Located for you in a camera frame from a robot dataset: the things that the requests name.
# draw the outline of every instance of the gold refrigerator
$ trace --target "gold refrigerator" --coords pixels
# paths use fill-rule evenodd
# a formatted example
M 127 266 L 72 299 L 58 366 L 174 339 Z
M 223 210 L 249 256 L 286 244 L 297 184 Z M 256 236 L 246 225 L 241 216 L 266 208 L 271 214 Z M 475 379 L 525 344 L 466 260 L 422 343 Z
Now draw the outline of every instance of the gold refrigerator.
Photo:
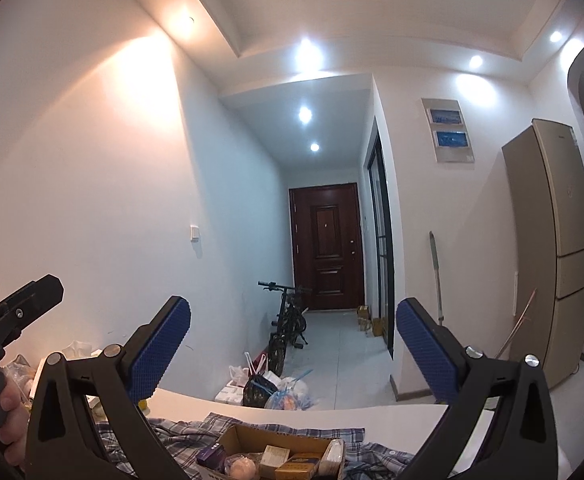
M 584 344 L 584 168 L 571 127 L 534 119 L 503 148 L 518 249 L 516 314 L 536 288 L 510 358 L 539 358 L 552 388 Z

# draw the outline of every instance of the black plastic bag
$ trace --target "black plastic bag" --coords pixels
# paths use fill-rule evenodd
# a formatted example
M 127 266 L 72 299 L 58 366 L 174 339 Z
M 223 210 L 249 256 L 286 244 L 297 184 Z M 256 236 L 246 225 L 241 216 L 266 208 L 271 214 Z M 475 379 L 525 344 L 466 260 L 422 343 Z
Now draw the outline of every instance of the black plastic bag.
M 243 405 L 264 408 L 277 387 L 262 375 L 251 375 L 243 389 Z

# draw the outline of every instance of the blue panel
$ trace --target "blue panel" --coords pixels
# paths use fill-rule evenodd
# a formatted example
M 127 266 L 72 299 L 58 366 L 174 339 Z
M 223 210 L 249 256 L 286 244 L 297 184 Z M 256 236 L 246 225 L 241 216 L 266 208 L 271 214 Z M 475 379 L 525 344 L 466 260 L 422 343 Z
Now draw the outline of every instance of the blue panel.
M 437 110 L 431 108 L 430 116 L 432 117 L 432 122 L 435 124 L 463 124 L 461 112 L 457 110 Z
M 467 148 L 467 134 L 465 132 L 437 132 L 439 146 L 450 148 Z
M 396 307 L 396 328 L 435 399 L 454 402 L 458 395 L 456 367 L 407 300 Z
M 152 397 L 190 329 L 190 304 L 180 298 L 130 367 L 128 396 L 135 404 Z

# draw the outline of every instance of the checkered fabric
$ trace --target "checkered fabric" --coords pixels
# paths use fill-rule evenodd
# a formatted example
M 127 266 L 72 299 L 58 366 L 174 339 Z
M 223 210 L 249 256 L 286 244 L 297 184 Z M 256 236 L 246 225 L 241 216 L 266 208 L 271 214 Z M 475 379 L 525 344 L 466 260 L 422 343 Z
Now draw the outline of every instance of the checkered fabric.
M 363 428 L 295 430 L 281 424 L 247 424 L 216 413 L 210 413 L 203 422 L 171 422 L 163 418 L 150 418 L 148 422 L 173 459 L 192 480 L 201 480 L 196 467 L 198 451 L 214 444 L 233 424 L 243 424 L 278 433 L 330 439 L 342 438 L 346 444 L 344 473 L 347 480 L 393 480 L 413 457 L 410 453 L 388 449 L 380 444 L 364 444 L 365 430 Z M 134 474 L 110 425 L 107 422 L 100 422 L 97 428 L 112 463 L 121 471 Z

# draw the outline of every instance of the doorway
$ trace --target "doorway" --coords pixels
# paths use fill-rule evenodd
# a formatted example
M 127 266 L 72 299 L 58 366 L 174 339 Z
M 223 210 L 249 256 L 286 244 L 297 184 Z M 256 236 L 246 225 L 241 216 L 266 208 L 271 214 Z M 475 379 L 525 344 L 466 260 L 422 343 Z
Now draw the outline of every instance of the doorway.
M 290 189 L 294 283 L 312 289 L 310 310 L 364 304 L 356 183 Z
M 368 173 L 374 209 L 374 234 L 376 237 L 376 269 L 378 273 L 378 304 L 376 310 L 383 323 L 383 339 L 390 355 L 394 356 L 394 253 L 392 251 L 392 222 L 387 195 L 386 167 L 383 162 L 381 139 L 376 120 L 376 136 Z

